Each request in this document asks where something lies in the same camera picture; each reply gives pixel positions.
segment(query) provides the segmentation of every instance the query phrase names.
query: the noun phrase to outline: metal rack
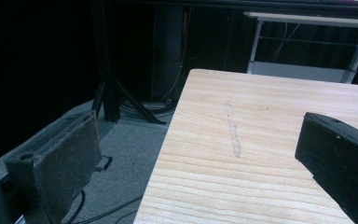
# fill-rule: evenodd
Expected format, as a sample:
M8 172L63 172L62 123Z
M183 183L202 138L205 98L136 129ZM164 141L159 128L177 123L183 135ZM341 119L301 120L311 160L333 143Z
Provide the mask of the metal rack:
M254 44L252 47L251 57L248 62L248 70L247 70L248 74L253 73L258 40L260 39L261 28L265 21L358 28L358 20L353 20L353 19L282 15L282 14L268 14L268 13L255 13L255 12L244 12L244 15L248 16L249 18L257 19L255 40L254 40ZM357 68L358 68L358 46L356 46L356 51L354 52L354 54L352 56L352 59L351 59L351 62L349 64L348 68L344 71L344 74L343 74L340 82L351 83L353 81L354 76L356 75Z

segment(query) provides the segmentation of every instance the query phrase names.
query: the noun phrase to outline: wooden table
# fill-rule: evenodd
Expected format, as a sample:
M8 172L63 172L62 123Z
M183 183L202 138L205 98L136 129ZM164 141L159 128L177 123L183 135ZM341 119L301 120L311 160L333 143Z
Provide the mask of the wooden table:
M351 223L295 159L308 111L358 129L358 86L192 70L135 223Z

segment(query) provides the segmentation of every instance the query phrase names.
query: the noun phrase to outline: black curtain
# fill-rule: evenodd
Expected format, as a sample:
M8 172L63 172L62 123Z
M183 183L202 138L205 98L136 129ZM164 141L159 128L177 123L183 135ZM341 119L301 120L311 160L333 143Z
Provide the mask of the black curtain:
M0 156L97 82L90 1L0 1Z

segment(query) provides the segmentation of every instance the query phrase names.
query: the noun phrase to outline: metal pole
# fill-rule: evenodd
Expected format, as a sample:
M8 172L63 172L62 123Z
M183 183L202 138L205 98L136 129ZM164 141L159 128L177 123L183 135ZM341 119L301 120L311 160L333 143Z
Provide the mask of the metal pole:
M252 74L252 70L253 70L253 65L255 63L255 52L257 50L257 45L258 45L258 38L260 37L260 31L261 31L261 26L263 26L263 21L257 21L257 28L255 29L255 40L254 40L254 44L252 46L252 53L251 53L251 58L249 59L248 62L248 74Z
M95 36L95 48L97 51L98 67L100 71L100 83L104 83L103 91L97 90L95 104L99 105L98 99L102 96L104 117L107 121L117 122L120 119L120 111L118 106L118 94L114 88L116 80L113 73L113 65L111 64L110 43L113 41L108 38L108 25L106 18L105 0L92 0L91 12Z
M351 84L354 76L356 75L357 67L358 67L358 47L354 52L349 68L345 70L344 75L342 76L341 82Z

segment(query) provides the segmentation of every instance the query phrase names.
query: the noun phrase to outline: cable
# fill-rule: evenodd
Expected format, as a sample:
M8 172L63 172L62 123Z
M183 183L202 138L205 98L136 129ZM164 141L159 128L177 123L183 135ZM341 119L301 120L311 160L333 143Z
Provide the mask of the cable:
M168 117L169 115L172 115L173 113L174 113L174 111L170 112L168 114L165 114L165 115L156 116L156 118L161 119L161 118L164 118L164 117Z
M275 60L277 59L278 55L281 53L281 50L283 48L283 45L286 44L286 42L295 34L298 26L300 26L300 23L296 26L296 28L293 30L293 32L286 38L286 32L287 32L287 23L285 24L285 29L284 29L284 37L282 39L282 43L281 45L278 47L277 50L275 50L275 52L273 54L271 54L271 56L269 56L269 58L266 60L266 62L268 62L272 57L274 57L273 62L275 63Z
M190 19L191 19L191 11L192 11L192 7L190 8L190 11L188 12L188 21L185 21L185 24L188 23L190 24ZM179 76L182 73L182 68L183 68L183 64L185 62L185 56L186 56L186 49L187 49L187 39L188 39L188 26L186 27L186 37L185 37L185 45L183 47L183 55L182 55L182 60L180 62L179 65L179 72L178 75L176 76L175 81L172 84L172 87L167 91L167 93L165 93L165 95L161 98L160 102L162 102L165 97L167 97L168 94L170 94L170 92L173 90L173 88L176 86L177 81L179 80Z
M138 211L138 210L135 210L135 211L133 211L133 212L130 212L130 213L128 213L128 214L122 216L121 218L119 218L119 219L115 222L115 224L118 224L118 222L119 222L121 219L123 219L124 217L127 217L127 216L129 216L129 215L131 215L131 214L134 214L134 213L136 213L137 211Z
M165 104L165 106L157 106L157 105L151 105L147 106L144 105L144 107L149 110L154 115L164 115L167 113L174 112L176 106L177 106L177 100L172 100L170 104ZM125 100L120 99L119 101L120 109L122 109L124 112L126 112L128 115L134 115L139 117L139 111L133 107L133 105Z
M126 206L128 206L128 205L130 205L132 203L135 203L135 202L141 200L143 197L144 197L144 195L141 195L139 197L136 197L136 198L126 202L126 203L123 203L122 205L120 205L120 206L118 206L118 207L116 207L114 209L111 209L111 210L109 210L107 212L104 212L104 213L102 213L102 214L100 214L100 215L98 215L96 217L92 217L92 218L89 218L89 219L86 219L86 220L83 220L83 221L79 221L79 222L74 222L73 224L87 224L87 223L91 223L93 221L96 221L98 219L101 219L103 217L107 217L107 216L115 213L116 211L120 210L121 208L126 207Z
M71 224L75 218L77 217L77 215L79 215L80 210L83 208L84 202L86 201L86 192L84 192L84 190L82 189L80 191L81 193L81 202L80 205L78 206L78 208L76 209L76 211L74 212L74 214L68 219L68 221L65 224Z
M281 51L281 48L283 47L283 43L284 43L284 39L286 38L286 34L287 34L287 22L284 24L284 35L283 35L282 42L281 42L280 46L278 47L278 49L275 50L274 53L271 54L271 56L269 56L269 58L267 59L267 62L268 62L273 56L275 56L275 58L274 58L274 61L275 61L277 53L280 52L280 51Z

